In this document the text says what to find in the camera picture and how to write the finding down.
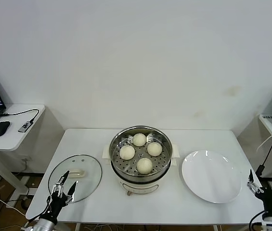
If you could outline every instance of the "black mouse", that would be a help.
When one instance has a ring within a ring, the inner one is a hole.
[[[0,122],[0,136],[2,136],[11,123],[9,121]]]

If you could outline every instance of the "white wall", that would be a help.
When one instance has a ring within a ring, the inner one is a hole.
[[[0,1],[0,84],[63,128],[238,135],[272,97],[272,1]]]

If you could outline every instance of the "wall stain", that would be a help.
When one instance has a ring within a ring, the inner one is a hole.
[[[206,112],[204,110],[199,110],[194,113],[193,117],[200,118],[200,117],[203,117],[205,114],[206,114]]]
[[[225,95],[226,96],[229,96],[229,97],[235,97],[237,96],[242,90],[242,87],[239,86],[239,85],[236,85],[236,86],[232,86],[232,87],[229,87],[226,91],[225,91]]]

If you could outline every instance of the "white table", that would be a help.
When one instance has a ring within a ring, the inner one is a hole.
[[[39,185],[26,213],[32,218],[46,206],[49,195],[48,178],[52,170],[66,158],[88,154],[97,158],[103,169],[100,185],[87,199],[63,208],[59,222],[119,224],[247,224],[263,210],[246,183],[251,169],[234,134],[228,130],[163,130],[178,145],[178,166],[171,166],[161,187],[153,193],[127,196],[102,159],[105,145],[119,132],[114,129],[68,129]],[[242,191],[228,204],[213,204],[193,194],[181,178],[180,168],[185,156],[195,150],[213,150],[226,156],[241,170]]]
[[[38,121],[40,116],[45,110],[45,106],[42,104],[7,104],[5,112],[9,114],[15,114],[23,112],[29,109],[39,109],[39,114],[34,119],[33,125],[25,132],[18,132],[19,128],[27,121],[31,120],[37,113],[37,111],[31,111],[23,113],[20,115],[11,115],[0,117],[1,121],[10,121],[10,126],[8,127],[6,133],[0,136],[0,151],[14,151],[16,150],[30,130],[33,128],[35,123]],[[11,196],[11,200],[16,200],[19,195],[26,194],[28,192],[28,187],[25,186],[29,177],[23,177],[22,180],[18,180],[11,171],[0,161],[0,175],[9,182],[13,187],[16,188],[15,192]],[[30,189],[29,194],[34,195],[36,190]]]

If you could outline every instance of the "white cable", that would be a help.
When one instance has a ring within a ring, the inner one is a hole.
[[[257,148],[257,150],[256,150],[256,154],[255,154],[255,156],[257,156],[257,153],[258,153],[258,151],[259,151],[259,148],[263,145],[263,144],[265,144],[265,142],[266,141],[268,141],[270,138],[272,137],[272,135],[271,136],[269,136],[265,141],[263,141],[263,143],[262,144],[260,144],[259,145],[259,147]]]
[[[11,228],[11,227],[19,227],[19,228],[21,228],[20,225],[11,225],[11,226],[7,226],[7,227],[0,228],[0,230],[8,229],[8,228]]]
[[[4,201],[0,200],[3,204],[6,204],[8,207],[12,208],[12,209],[15,209],[18,213],[20,213],[21,215],[23,215],[25,217],[25,214],[23,214],[22,212],[20,212],[17,208],[14,208],[10,205],[8,205],[7,203],[5,203]]]

